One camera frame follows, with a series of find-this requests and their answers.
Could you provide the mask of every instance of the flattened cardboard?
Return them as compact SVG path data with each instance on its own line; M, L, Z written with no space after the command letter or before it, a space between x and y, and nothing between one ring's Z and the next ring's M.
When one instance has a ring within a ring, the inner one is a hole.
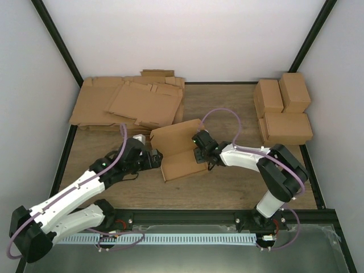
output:
M120 131L119 125L111 125L111 126L87 126L86 125L86 126L84 126L84 125L80 124L78 127L81 130L89 130L89 131L113 131L113 132ZM127 124L126 130L127 130L128 136L139 135L139 134L149 136L150 132L151 132L151 129L148 129L146 127L139 126L139 125L134 125L134 124Z
M176 115L175 115L175 119L173 120L173 124L176 123L180 123L183 120L183 111L184 111L184 92L185 92L185 80L184 78L181 77L167 77L167 76L146 76L146 77L142 77L142 76L135 76L135 77L124 77L123 78L124 81L129 81L129 82L136 82L139 84L153 84L155 82L159 82L161 84L170 84L170 85L175 85L175 86L179 86L182 88L182 92L183 92L183 97L181 100L181 103L177 109Z
M174 70L162 70L162 69L143 69L140 72L142 76L160 76L160 77L174 77Z
M87 78L82 85L69 123L81 126L134 124L133 119L119 117L104 111L114 92L122 85L121 77Z
M136 119L134 124L152 129L171 125L183 96L182 89L172 87L158 83L142 85L126 82L106 110Z

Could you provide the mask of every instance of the stacked cardboard boxes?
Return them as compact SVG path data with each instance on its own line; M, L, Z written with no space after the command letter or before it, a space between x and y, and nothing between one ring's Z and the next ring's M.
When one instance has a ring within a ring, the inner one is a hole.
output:
M88 130L119 130L150 135L152 129L182 122L184 79L174 71L143 70L135 77L87 78L70 124Z
M285 73L279 81L260 80L254 104L263 145L301 145L311 140L311 126L304 113L310 103L301 73Z

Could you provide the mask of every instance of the wooden tabletop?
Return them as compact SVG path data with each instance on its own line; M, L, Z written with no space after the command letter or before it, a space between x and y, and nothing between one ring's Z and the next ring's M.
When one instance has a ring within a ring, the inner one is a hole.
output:
M235 111L243 132L237 144L260 147L258 120L253 104L255 85L186 85L184 120L202 119L215 108ZM236 118L226 112L212 113L205 121L211 136L231 141L238 130ZM117 150L122 137L117 132L77 130L60 189L77 180L98 158ZM303 163L299 146L289 150ZM139 173L134 181L122 181L90 199L105 198L115 208L128 209L251 209L266 193L261 175L239 167L215 167L212 171L164 182L160 169ZM290 202L294 209L316 209L309 183L306 194Z

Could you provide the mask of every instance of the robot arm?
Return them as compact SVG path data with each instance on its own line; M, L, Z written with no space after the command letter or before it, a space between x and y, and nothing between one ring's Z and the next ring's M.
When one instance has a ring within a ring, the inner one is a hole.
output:
M193 136L197 148L195 158L198 163L208 162L209 169L213 166L237 166L260 172L268 191L256 206L259 214L271 218L285 202L289 202L300 189L297 180L286 170L280 168L263 155L238 151L230 142L218 144L210 134L202 130ZM248 148L270 155L282 162L301 179L308 180L307 170L288 151L286 147L277 144L272 148Z
M59 240L73 233L100 225L108 228L114 223L114 208L106 200L98 200L83 210L69 213L91 197L123 181L126 175L136 175L134 178L137 178L139 171L160 167L163 155L157 150L147 151L144 144L145 136L129 138L119 161L100 177L80 185L112 164L121 149L97 159L74 183L45 202L29 210L21 206L13 212L10 225L11 237L23 223L40 213L14 239L15 245L28 263L39 260ZM70 189L74 190L59 199ZM59 200L43 211L43 208L56 199Z

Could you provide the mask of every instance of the cardboard flap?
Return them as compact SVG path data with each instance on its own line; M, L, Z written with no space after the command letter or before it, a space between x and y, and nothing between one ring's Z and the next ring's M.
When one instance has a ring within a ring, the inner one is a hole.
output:
M162 69L143 69L140 72L142 76L152 76L152 77L174 77L174 70L162 70Z
M193 150L196 144L192 137L197 133L200 123L199 119L193 119L152 130L150 137L153 149L158 149L163 156Z
M166 77L158 77L158 76L154 77L135 76L135 77L124 77L123 79L129 82L136 82L137 84L152 84L153 82L160 82L163 84L166 82Z
M164 157L162 160L162 174L164 181L177 179L192 173L207 170L207 164L197 164L193 150Z
M94 77L92 78L93 87L116 87L123 84L122 77Z

